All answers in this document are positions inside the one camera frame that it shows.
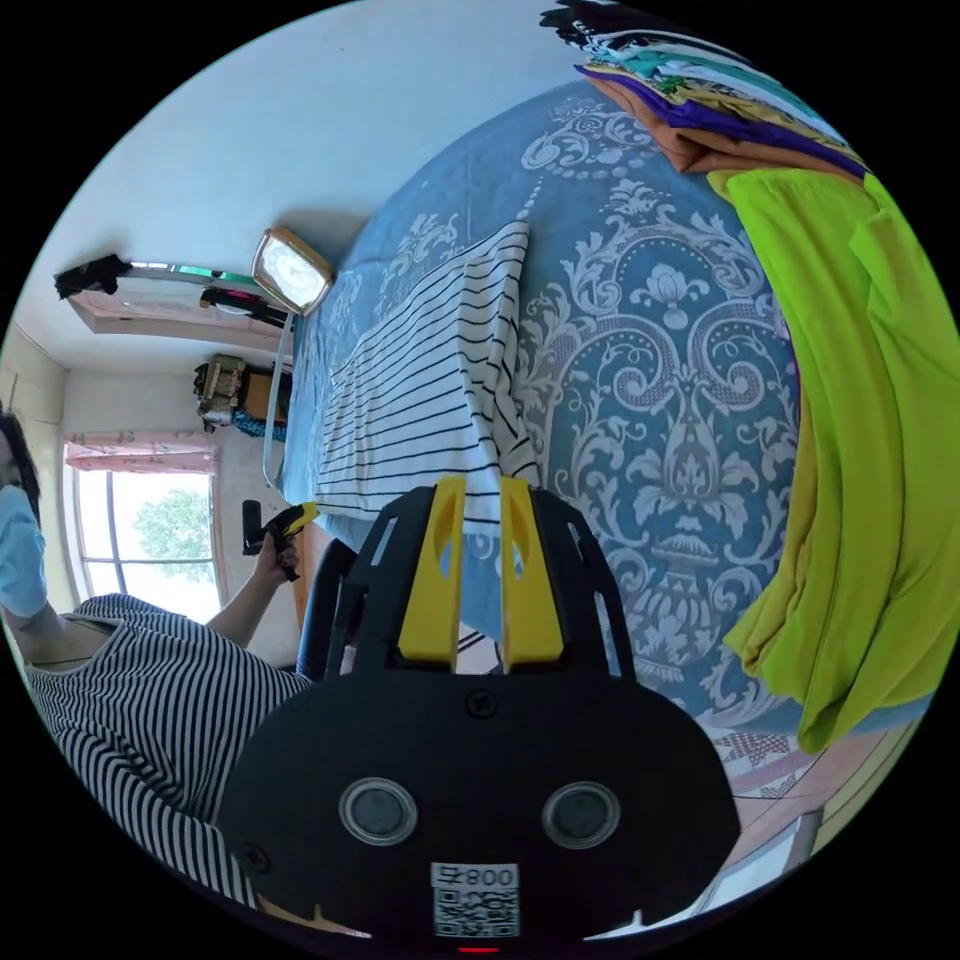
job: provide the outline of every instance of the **tree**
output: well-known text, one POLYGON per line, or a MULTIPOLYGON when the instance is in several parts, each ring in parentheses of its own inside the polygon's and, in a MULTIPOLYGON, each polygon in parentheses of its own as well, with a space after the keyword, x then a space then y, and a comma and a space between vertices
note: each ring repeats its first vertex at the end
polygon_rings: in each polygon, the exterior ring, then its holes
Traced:
MULTIPOLYGON (((151 560, 205 560, 210 556, 210 505, 194 490, 173 490, 162 500, 145 503, 133 522, 140 546, 151 560)), ((168 577, 212 583, 213 565, 164 563, 168 577)))

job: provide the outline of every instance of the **purple cloth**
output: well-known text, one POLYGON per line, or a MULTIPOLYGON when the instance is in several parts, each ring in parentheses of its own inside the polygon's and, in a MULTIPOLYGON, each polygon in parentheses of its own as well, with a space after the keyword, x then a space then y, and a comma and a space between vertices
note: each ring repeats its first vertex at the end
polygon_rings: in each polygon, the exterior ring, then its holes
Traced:
POLYGON ((648 86, 623 75, 613 76, 600 70, 591 70, 586 66, 577 66, 580 73, 597 80, 609 80, 619 83, 636 93, 644 103, 662 120, 671 127, 691 127, 696 130, 707 130, 711 133, 722 133, 735 140, 746 140, 749 143, 761 143, 768 147, 780 147, 785 150, 796 150, 811 157, 818 157, 832 163, 841 170, 852 173, 855 177, 863 177, 866 168, 846 154, 832 150, 809 137, 794 133, 775 123, 763 120, 744 120, 733 114, 721 113, 712 107, 693 100, 686 100, 680 105, 669 103, 648 86))

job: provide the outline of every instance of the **woman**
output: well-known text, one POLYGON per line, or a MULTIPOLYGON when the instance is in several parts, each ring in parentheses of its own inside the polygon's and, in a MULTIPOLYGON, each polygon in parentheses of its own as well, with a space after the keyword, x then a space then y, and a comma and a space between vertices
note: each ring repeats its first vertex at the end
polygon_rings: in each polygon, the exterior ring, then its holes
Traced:
MULTIPOLYGON (((47 601, 39 505, 23 431, 0 408, 0 604, 67 762, 148 854, 283 916, 257 901, 211 823, 244 743, 309 683, 247 650, 295 548, 278 553, 268 535, 250 579, 207 624, 119 594, 61 615, 47 601)), ((319 916, 311 925, 351 932, 319 916)))

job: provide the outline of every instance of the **orange cloth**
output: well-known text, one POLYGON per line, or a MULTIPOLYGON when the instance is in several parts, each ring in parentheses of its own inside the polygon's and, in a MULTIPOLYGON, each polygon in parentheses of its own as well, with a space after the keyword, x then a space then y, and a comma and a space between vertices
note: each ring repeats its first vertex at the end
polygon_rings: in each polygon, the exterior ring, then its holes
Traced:
POLYGON ((671 127, 644 103, 642 97, 623 84, 599 80, 596 77, 587 77, 587 80, 650 131, 664 156, 678 173, 798 167, 820 173, 833 173, 858 186, 863 185, 863 181, 849 171, 799 150, 735 140, 722 133, 697 130, 693 127, 671 127))

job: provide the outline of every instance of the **curtain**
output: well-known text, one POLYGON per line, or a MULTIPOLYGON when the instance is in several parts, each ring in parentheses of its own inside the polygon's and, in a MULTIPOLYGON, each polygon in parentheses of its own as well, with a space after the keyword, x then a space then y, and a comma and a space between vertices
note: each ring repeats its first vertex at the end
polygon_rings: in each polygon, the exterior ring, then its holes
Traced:
POLYGON ((217 472, 216 444, 202 430, 73 433, 65 438, 64 447, 64 460, 75 470, 208 475, 217 472))

